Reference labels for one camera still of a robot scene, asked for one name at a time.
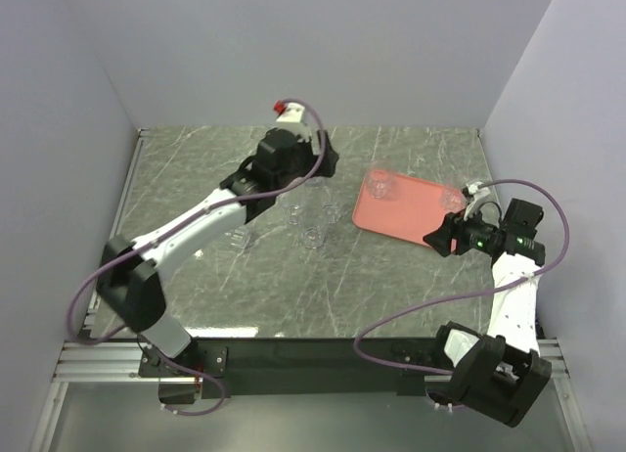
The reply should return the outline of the clear wine glass front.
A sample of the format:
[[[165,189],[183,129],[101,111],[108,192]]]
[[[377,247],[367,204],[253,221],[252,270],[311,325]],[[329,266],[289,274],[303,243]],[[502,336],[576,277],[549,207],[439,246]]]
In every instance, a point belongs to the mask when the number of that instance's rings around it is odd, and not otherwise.
[[[439,202],[447,212],[454,213],[463,210],[467,205],[463,192],[451,184],[442,186]]]

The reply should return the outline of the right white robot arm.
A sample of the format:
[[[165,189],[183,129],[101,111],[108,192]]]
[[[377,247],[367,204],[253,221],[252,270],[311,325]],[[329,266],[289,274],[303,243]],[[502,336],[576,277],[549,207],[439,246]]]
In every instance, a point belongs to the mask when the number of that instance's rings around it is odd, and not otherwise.
[[[514,199],[496,225],[476,211],[445,215],[424,241],[442,256],[471,249],[491,258],[497,293],[488,329],[481,335],[450,322],[440,327],[430,350],[433,367],[452,373],[446,394],[510,428],[519,425],[552,376],[540,356],[535,327],[538,271],[545,248],[535,241],[541,206]]]

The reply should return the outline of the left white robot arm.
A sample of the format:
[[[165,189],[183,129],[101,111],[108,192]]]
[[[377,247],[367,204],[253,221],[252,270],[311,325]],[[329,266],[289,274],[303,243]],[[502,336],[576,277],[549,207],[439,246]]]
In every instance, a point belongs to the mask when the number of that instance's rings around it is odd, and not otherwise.
[[[132,241],[111,238],[102,254],[96,289],[134,334],[160,353],[163,366],[184,376],[202,367],[198,343],[166,308],[163,284],[197,250],[248,224],[277,197],[311,177],[332,177],[338,154],[325,129],[320,146],[286,128],[270,129],[238,169],[203,201],[159,229]]]

